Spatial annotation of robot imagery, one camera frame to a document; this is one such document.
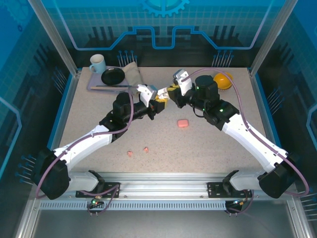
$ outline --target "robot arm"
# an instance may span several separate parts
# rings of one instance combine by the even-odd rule
[[[140,92],[140,101],[132,105],[132,119],[141,119],[143,116],[148,115],[153,120],[156,114],[164,110],[165,102],[156,99],[157,90],[154,86],[138,85],[137,90]],[[62,156],[54,164],[41,186],[41,190],[49,199],[56,199],[66,191],[71,190],[92,191],[99,185],[100,178],[93,171],[76,177],[70,171],[88,155],[114,142],[127,131],[125,128],[131,117],[130,102],[128,93],[118,94],[113,102],[113,110],[94,129],[68,145],[53,151],[45,149],[38,154],[31,174],[31,180],[36,185],[39,184],[40,179],[51,163],[57,157]]]
[[[223,181],[227,193],[230,194],[231,190],[262,189],[269,196],[279,198],[295,181],[295,172],[278,154],[293,165],[298,162],[298,157],[289,155],[270,142],[248,122],[245,125],[238,109],[220,99],[217,83],[211,76],[197,77],[196,85],[187,77],[188,73],[182,69],[176,72],[174,84],[159,90],[159,97],[168,94],[179,108],[189,105],[194,112],[195,109],[202,111],[208,123],[237,140],[263,167],[263,171],[258,173],[230,173]]]

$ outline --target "yellow bowl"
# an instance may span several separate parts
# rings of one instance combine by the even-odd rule
[[[233,79],[233,77],[232,77],[232,75],[230,73],[226,72],[226,74],[228,74],[228,76],[231,79]],[[216,76],[213,78],[213,80],[217,83],[218,88],[222,89],[222,90],[229,89],[232,86],[230,80],[227,79],[227,77],[224,76],[224,74],[222,74],[222,73],[216,74]]]

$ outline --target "beige cloth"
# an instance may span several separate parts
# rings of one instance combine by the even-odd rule
[[[131,86],[138,86],[138,84],[144,84],[142,76],[139,72],[137,64],[135,62],[129,63],[126,67],[122,68],[125,73],[125,79]]]

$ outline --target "glass wall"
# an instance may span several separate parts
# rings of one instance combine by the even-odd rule
[[[317,191],[316,10],[316,1],[298,1],[258,72],[280,142],[300,155],[311,193]],[[316,196],[302,200],[317,226]]]
[[[284,0],[43,0],[78,67],[247,67]]]
[[[12,237],[31,188],[29,155],[47,145],[69,73],[26,0],[0,6],[0,234]]]

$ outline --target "pink block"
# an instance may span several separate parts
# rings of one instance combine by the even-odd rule
[[[182,119],[177,121],[178,127],[188,127],[188,120]]]

